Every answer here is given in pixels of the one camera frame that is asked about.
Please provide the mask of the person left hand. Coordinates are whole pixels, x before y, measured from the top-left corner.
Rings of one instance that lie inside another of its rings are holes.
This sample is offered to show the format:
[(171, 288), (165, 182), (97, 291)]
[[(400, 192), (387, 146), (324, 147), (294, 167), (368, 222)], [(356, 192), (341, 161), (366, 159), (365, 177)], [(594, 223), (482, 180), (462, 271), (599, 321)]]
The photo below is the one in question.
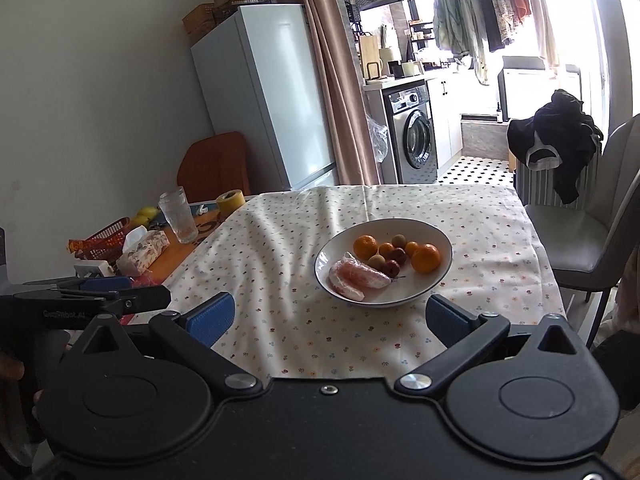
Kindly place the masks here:
[(55, 330), (37, 337), (18, 337), (1, 345), (1, 378), (17, 388), (20, 412), (35, 424), (41, 401), (66, 396), (70, 333)]

